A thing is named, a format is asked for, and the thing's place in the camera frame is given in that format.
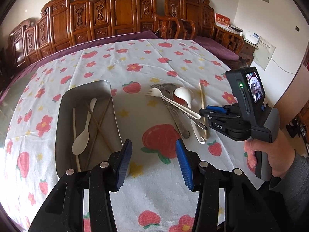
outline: purple cushion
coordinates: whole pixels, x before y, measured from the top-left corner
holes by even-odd
[[[209,37],[197,36],[195,41],[219,59],[238,60],[238,55]]]

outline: white plastic spoon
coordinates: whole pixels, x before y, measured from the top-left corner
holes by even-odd
[[[191,102],[193,100],[193,93],[185,87],[179,87],[174,91],[174,94],[187,102],[188,108],[191,109]],[[206,140],[200,135],[195,123],[191,120],[192,129],[199,143],[205,144]]]
[[[93,111],[93,108],[95,107],[95,103],[96,103],[96,99],[92,99],[90,102],[91,111]],[[88,112],[85,129],[80,135],[77,136],[72,146],[72,152],[75,155],[81,154],[85,150],[88,144],[88,141],[89,141],[88,126],[89,126],[90,119],[91,119],[91,115]]]

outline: display screen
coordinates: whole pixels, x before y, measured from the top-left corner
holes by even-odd
[[[251,90],[254,103],[256,103],[264,95],[261,82],[255,72],[246,74],[246,78],[248,81],[249,88]]]

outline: stainless steel tray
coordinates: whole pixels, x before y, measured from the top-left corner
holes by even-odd
[[[68,90],[62,97],[56,131],[56,171],[58,177],[61,177],[67,169],[73,168],[77,171],[75,155],[72,153],[73,145],[73,108],[75,108],[75,124],[76,136],[78,136],[85,128],[87,118],[87,107],[85,101],[90,104],[91,99],[96,98],[93,114],[97,122],[99,122],[102,112],[111,97],[111,85],[108,81],[101,80],[88,84],[84,84]],[[112,99],[106,110],[101,130],[107,139],[111,149],[116,152],[122,148],[122,140],[119,135],[118,126],[115,118],[115,111]],[[89,124],[89,142],[83,153],[79,155],[79,161],[82,171],[90,170],[102,161],[107,161],[110,151],[105,144],[102,136],[98,133],[88,168],[85,163],[92,144],[97,127],[91,119]]]

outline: wooden chopstick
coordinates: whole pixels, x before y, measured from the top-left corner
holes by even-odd
[[[204,96],[203,96],[202,85],[201,85],[201,83],[199,83],[199,85],[200,85],[200,98],[202,100],[202,108],[204,109],[205,106],[204,106]],[[204,124],[206,125],[206,118],[203,117],[203,120],[204,120]],[[206,130],[204,130],[204,138],[205,138],[205,140],[207,140],[207,131]]]
[[[106,106],[105,106],[105,108],[104,108],[104,110],[103,110],[103,112],[102,112],[100,121],[99,121],[99,123],[98,123],[99,126],[101,126],[101,124],[102,124],[102,122],[103,122],[103,119],[104,119],[106,110],[107,110],[107,108],[108,108],[108,106],[109,106],[109,101],[111,101],[111,97],[109,98],[109,100],[108,100],[108,102],[107,102],[107,104],[106,104]],[[96,132],[96,134],[95,134],[95,138],[94,138],[93,141],[92,141],[92,144],[91,144],[91,147],[90,147],[90,151],[89,151],[89,153],[88,153],[87,161],[86,161],[86,164],[85,164],[85,169],[86,169],[86,170],[87,170],[87,168],[88,168],[88,166],[89,166],[89,161],[90,161],[90,158],[91,158],[91,153],[92,153],[93,147],[94,147],[94,145],[95,145],[95,140],[96,140],[97,136],[98,136],[98,129],[97,129],[97,132]]]
[[[73,138],[74,138],[74,141],[75,141],[76,140],[75,108],[73,108]],[[78,155],[75,155],[75,159],[76,159],[77,171],[80,172],[81,170],[80,170]]]
[[[106,138],[104,137],[104,134],[103,134],[103,132],[102,132],[102,130],[101,130],[101,128],[100,128],[98,122],[97,122],[96,119],[95,119],[95,116],[93,115],[92,110],[90,109],[90,107],[89,107],[89,105],[87,104],[86,101],[85,101],[85,105],[86,105],[86,107],[87,107],[87,109],[88,109],[88,111],[89,111],[89,113],[90,113],[90,115],[91,115],[91,119],[94,121],[96,127],[98,128],[98,132],[101,134],[101,136],[102,136],[102,138],[103,138],[105,144],[107,145],[109,151],[110,151],[111,153],[113,153],[111,147],[109,146],[109,143],[107,142]]]

